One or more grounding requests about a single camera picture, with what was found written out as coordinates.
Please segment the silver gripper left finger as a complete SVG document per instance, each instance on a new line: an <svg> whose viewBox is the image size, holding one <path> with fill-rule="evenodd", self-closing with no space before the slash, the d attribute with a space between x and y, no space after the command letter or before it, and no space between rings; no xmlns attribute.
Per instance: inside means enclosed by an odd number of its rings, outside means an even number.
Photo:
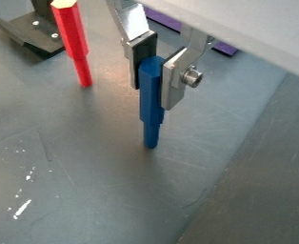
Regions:
<svg viewBox="0 0 299 244"><path fill-rule="evenodd" d="M144 6L135 0L106 0L122 34L124 57L130 61L131 86L140 88L142 61L156 55L158 33L150 29Z"/></svg>

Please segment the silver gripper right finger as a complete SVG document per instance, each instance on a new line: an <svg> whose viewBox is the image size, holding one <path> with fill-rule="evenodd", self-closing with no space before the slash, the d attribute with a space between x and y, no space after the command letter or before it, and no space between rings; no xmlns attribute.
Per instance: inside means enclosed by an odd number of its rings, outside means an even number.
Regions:
<svg viewBox="0 0 299 244"><path fill-rule="evenodd" d="M186 87L196 88L204 78L196 64L203 55L195 54L187 47L180 48L163 65L162 107L170 111L183 99Z"/></svg>

